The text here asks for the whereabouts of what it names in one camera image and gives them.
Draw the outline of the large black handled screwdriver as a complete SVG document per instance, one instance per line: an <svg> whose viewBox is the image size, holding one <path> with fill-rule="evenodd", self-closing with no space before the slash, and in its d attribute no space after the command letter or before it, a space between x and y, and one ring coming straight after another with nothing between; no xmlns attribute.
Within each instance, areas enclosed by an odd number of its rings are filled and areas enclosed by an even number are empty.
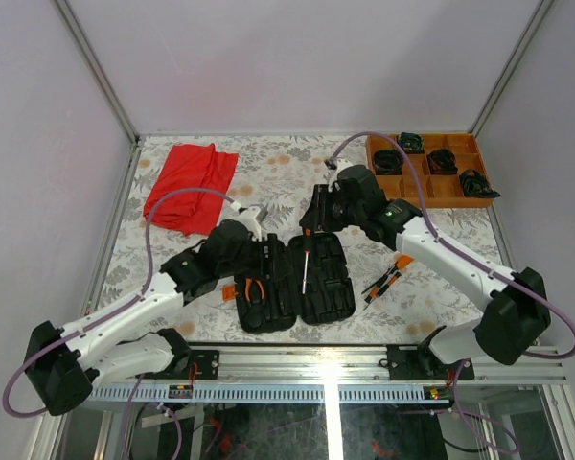
<svg viewBox="0 0 575 460"><path fill-rule="evenodd" d="M303 279L301 289L303 295L305 295L307 291L311 248L312 248L312 231L309 228L306 228L303 233L304 266L303 266Z"/></svg>

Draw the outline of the orange black pliers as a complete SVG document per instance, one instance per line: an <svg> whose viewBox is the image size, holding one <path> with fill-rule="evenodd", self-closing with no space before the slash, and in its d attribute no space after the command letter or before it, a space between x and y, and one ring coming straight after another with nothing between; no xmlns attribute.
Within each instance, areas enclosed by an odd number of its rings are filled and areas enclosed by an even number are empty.
<svg viewBox="0 0 575 460"><path fill-rule="evenodd" d="M263 282L254 278L246 278L244 297L251 305L261 305L265 301L265 287Z"/></svg>

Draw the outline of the black plastic tool case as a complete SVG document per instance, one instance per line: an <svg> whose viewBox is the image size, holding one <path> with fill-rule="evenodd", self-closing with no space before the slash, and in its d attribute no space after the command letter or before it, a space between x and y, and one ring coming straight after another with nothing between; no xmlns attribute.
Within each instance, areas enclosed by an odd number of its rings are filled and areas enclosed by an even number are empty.
<svg viewBox="0 0 575 460"><path fill-rule="evenodd" d="M245 279L222 288L222 299L236 303L241 328L249 334L267 334L290 329L298 319L310 326L338 322L356 311L352 279L338 236L312 234L312 248L306 294L302 294L304 266L303 236L284 243L292 275L284 280L258 279L264 284L265 299L249 304L244 297Z"/></svg>

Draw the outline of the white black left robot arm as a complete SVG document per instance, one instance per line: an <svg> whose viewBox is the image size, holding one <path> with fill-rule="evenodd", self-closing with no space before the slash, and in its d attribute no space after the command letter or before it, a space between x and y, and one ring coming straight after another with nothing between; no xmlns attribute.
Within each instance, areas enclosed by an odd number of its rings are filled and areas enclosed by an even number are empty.
<svg viewBox="0 0 575 460"><path fill-rule="evenodd" d="M140 292L61 327L49 321L31 332L24 373L44 411L63 415L106 382L141 374L184 376L190 349L171 328L131 334L164 313L177 311L213 291L224 278L262 278L275 235L256 238L239 220L222 221L207 239L171 257Z"/></svg>

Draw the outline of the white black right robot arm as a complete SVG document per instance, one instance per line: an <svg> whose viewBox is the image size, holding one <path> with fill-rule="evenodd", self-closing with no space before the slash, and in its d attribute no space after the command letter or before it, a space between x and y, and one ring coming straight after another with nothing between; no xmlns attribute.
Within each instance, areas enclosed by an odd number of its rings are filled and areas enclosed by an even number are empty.
<svg viewBox="0 0 575 460"><path fill-rule="evenodd" d="M299 224L322 232L355 226L370 240L433 270L482 311L477 321L440 327L425 339L417 362L429 378L439 378L451 364L472 357L512 365L551 323L544 281L536 270L514 271L451 239L421 209L387 198L364 166L340 171L330 185L315 185Z"/></svg>

